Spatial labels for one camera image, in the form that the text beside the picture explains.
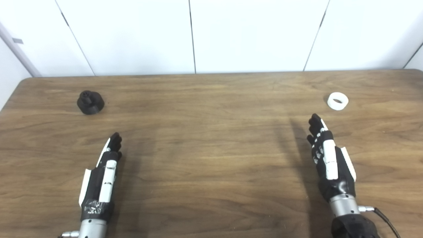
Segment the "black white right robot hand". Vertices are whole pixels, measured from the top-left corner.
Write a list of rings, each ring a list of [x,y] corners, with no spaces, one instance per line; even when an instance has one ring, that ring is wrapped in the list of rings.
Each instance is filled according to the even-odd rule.
[[[308,123],[310,134],[307,140],[311,145],[311,157],[319,176],[318,188],[323,198],[329,202],[341,194],[355,197],[356,172],[346,148],[335,144],[332,131],[316,113],[312,114]]]

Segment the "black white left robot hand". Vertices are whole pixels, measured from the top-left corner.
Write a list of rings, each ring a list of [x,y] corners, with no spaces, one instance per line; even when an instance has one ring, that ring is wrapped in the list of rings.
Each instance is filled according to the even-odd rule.
[[[95,168],[85,170],[79,195],[81,221],[98,219],[110,222],[115,207],[112,200],[114,182],[122,157],[121,142],[122,137],[118,132],[112,134],[105,143]]]

